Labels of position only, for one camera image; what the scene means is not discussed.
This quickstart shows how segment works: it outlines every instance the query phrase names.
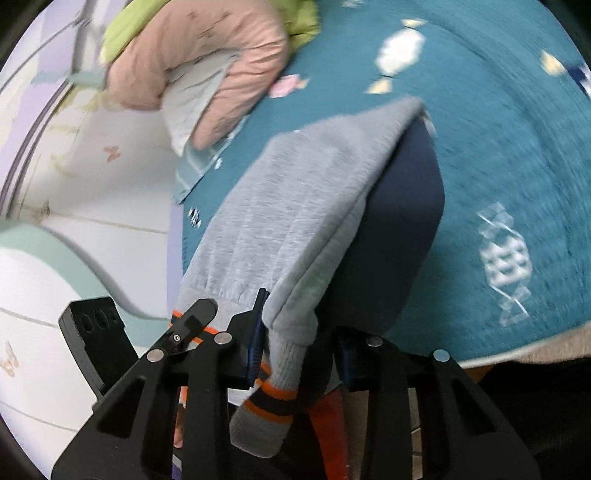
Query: navy blue fabric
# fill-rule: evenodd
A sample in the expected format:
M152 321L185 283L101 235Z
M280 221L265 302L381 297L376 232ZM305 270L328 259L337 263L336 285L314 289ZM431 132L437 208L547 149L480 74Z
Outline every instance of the navy blue fabric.
M408 301L443 214L431 137L416 119L368 196L359 230L317 314L326 324L384 335Z
M573 78L579 88L591 100L591 70L589 66L584 63L577 67L567 68L569 75Z

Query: metal screw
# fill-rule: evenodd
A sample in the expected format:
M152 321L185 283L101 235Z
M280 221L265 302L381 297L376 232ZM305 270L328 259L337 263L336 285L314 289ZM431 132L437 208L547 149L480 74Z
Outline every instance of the metal screw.
M378 336L371 336L371 337L368 337L367 344L370 347L377 348L377 347L382 346L384 344L384 340Z
M232 335L228 332L220 332L215 337L213 337L213 340L218 345L226 345L232 341Z
M447 353L445 350L435 350L433 352L433 358L435 360L437 360L438 362L441 363L445 363L447 362L451 357L449 356L449 353Z
M152 363L160 362L164 358L164 352L162 350L160 350L159 348L157 348L155 350L149 351L146 358L148 359L148 362L152 362Z

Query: clothing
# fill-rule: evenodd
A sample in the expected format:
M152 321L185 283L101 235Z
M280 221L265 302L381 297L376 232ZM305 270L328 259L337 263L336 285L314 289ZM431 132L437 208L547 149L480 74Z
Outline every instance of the clothing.
M423 113L404 98L356 116L338 116L274 137L212 219L181 282L177 310L213 298L218 316L250 309L259 288L271 376L232 419L232 443L275 455L293 419L267 402L298 396L314 309L349 247L366 196L394 147Z
M228 405L230 416L236 407ZM175 450L182 459L183 450ZM261 459L231 447L236 480L343 480L347 478L343 402L340 390L325 396L306 412L295 415L278 455ZM173 478L181 479L181 462L173 465Z
M430 134L416 119L368 195L359 230L316 312L319 320L384 335L400 315L443 215Z
M191 142L185 143L183 156L179 159L174 175L173 199L176 203L183 203L209 169L217 162L222 162L222 153L240 133L247 120L248 115L244 116L228 135L203 150L197 150Z
M316 0L270 0L279 11L290 36L290 49L297 52L320 33Z
M158 110L169 70L220 49L241 55L191 135L191 144L202 150L236 126L287 63L287 33L267 0L167 3L111 65L109 93L128 108Z
M100 61L107 65L123 52L125 47L170 0L133 0L109 24L103 36ZM290 36L292 52L298 51L320 33L316 0L270 0L281 14Z
M218 50L169 71L168 86L162 97L162 114L173 150L179 157L228 68L239 56L236 50Z
M100 62L103 65L114 62L129 42L168 2L170 0L132 0L105 30Z

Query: orange stripe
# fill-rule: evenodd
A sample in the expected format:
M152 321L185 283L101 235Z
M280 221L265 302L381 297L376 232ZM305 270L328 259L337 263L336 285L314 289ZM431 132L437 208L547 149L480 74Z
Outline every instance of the orange stripe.
M318 438L327 480L348 479L349 451L340 390L319 400L307 413Z
M181 387L181 394L178 397L178 400L186 403L187 402L187 392L188 392L187 387Z
M269 364L261 362L261 370L263 370L267 375L271 376L271 367L269 366Z
M297 398L296 390L282 390L273 387L269 382L264 382L261 386L261 390L276 400L295 400Z
M275 415L274 413L269 413L262 408L257 407L253 402L250 400L246 400L243 404L244 408L246 408L249 412L255 414L257 417L262 419L271 421L273 423L281 423L283 425L287 425L294 420L294 417L281 417L279 415Z

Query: gray fabric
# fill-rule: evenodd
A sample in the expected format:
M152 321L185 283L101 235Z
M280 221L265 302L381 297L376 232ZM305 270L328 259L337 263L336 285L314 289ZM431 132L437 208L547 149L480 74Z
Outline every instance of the gray fabric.
M214 298L218 315L254 304L267 328L301 346L351 243L369 189L423 103L404 98L274 137L212 219L181 282L178 309Z

